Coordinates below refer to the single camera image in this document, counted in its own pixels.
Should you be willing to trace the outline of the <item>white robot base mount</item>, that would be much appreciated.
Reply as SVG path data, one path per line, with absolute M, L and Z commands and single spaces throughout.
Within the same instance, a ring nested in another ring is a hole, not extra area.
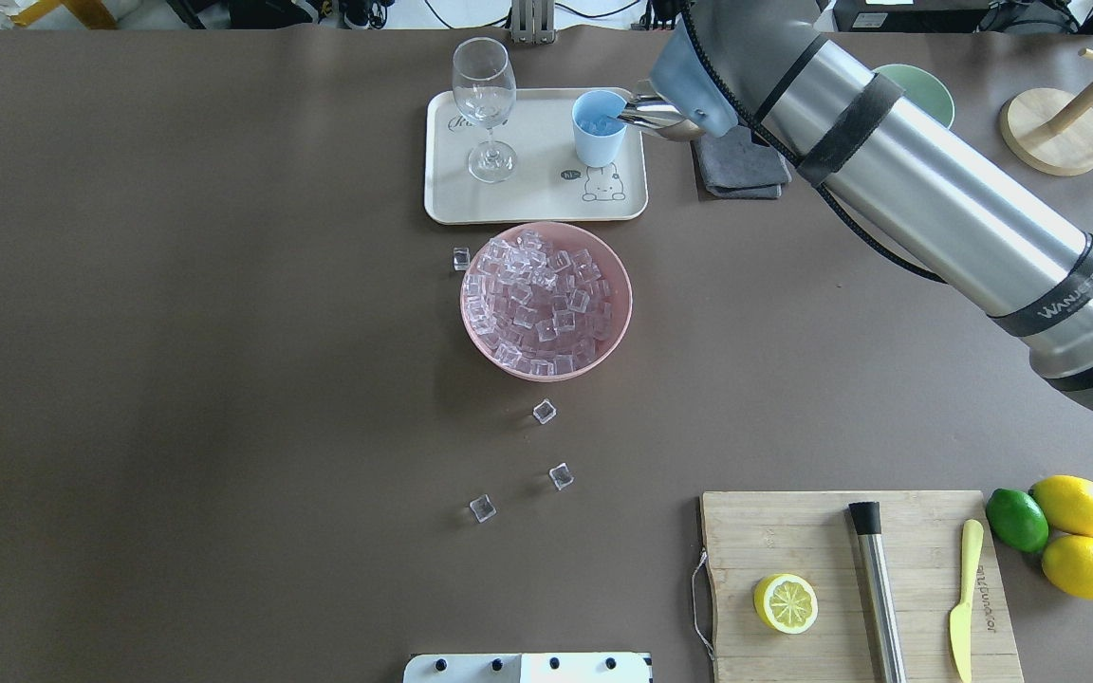
M 403 682 L 653 682 L 649 653 L 421 653 Z

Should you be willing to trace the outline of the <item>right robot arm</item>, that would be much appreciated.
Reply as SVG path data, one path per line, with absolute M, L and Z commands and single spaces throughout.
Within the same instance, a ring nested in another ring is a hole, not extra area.
M 712 136 L 759 129 L 833 207 L 875 224 L 1093 411 L 1093 234 L 1076 228 L 814 27 L 794 1 L 695 1 L 650 74 Z

